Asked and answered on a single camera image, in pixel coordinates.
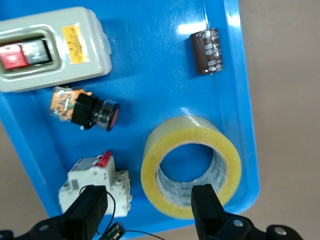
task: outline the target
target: white circuit breaker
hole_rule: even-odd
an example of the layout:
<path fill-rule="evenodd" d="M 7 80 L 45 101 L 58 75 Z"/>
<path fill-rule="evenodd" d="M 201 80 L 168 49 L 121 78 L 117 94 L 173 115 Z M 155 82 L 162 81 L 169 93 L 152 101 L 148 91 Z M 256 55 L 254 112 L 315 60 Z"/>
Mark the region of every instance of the white circuit breaker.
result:
<path fill-rule="evenodd" d="M 59 190 L 59 204 L 64 213 L 79 197 L 80 190 L 87 185 L 102 186 L 115 199 L 115 217 L 125 217 L 131 208 L 130 179 L 127 170 L 116 171 L 114 157 L 110 151 L 98 157 L 81 158 L 68 173 L 68 180 Z M 105 215 L 112 215 L 114 202 L 107 195 L 108 207 Z"/>
<path fill-rule="evenodd" d="M 0 91 L 108 74 L 111 48 L 95 13 L 72 7 L 0 21 Z"/>

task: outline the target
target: switch box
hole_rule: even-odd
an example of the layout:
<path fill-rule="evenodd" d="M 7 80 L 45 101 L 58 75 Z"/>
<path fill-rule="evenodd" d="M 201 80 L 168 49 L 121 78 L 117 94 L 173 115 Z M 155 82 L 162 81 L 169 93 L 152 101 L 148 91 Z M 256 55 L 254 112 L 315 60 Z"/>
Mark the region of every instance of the switch box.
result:
<path fill-rule="evenodd" d="M 0 21 L 0 91 L 22 92 L 108 74 L 111 48 L 95 13 L 72 7 Z"/>

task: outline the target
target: roll of tape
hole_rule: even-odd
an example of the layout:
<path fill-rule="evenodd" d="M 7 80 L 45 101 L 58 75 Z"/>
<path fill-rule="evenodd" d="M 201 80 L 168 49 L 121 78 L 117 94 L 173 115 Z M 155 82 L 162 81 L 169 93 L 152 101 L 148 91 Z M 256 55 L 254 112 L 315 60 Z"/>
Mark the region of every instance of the roll of tape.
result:
<path fill-rule="evenodd" d="M 186 144 L 212 148 L 206 172 L 190 182 L 169 179 L 160 163 L 173 149 Z M 234 195 L 241 178 L 241 161 L 233 144 L 209 121 L 196 116 L 169 119 L 149 136 L 141 167 L 141 183 L 149 201 L 162 213 L 192 219 L 191 191 L 194 185 L 211 184 L 222 205 Z"/>

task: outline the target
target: screw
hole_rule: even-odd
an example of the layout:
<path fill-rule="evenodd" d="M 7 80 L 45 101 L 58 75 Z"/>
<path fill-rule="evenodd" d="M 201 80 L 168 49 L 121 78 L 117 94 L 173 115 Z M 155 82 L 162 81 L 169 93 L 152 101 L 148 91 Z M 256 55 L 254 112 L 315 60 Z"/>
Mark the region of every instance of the screw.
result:
<path fill-rule="evenodd" d="M 275 228 L 274 228 L 274 231 L 277 233 L 277 234 L 279 234 L 279 235 L 287 235 L 287 232 L 286 232 L 286 230 L 284 230 L 282 227 L 280 227 L 280 226 L 276 226 Z"/>
<path fill-rule="evenodd" d="M 41 227 L 39 227 L 39 231 L 44 231 L 47 230 L 49 228 L 48 224 L 42 225 Z"/>
<path fill-rule="evenodd" d="M 244 225 L 244 223 L 239 219 L 233 220 L 233 224 L 237 227 L 242 227 Z"/>

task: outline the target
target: beige surface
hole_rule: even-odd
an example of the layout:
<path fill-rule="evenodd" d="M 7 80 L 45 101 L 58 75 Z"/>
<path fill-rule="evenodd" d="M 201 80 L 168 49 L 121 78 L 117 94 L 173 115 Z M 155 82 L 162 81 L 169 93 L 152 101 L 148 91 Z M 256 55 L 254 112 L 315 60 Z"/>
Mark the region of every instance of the beige surface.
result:
<path fill-rule="evenodd" d="M 241 0 L 261 191 L 244 215 L 265 230 L 320 236 L 320 1 Z M 22 234 L 46 214 L 0 128 L 0 229 Z M 193 227 L 163 233 L 195 240 Z"/>

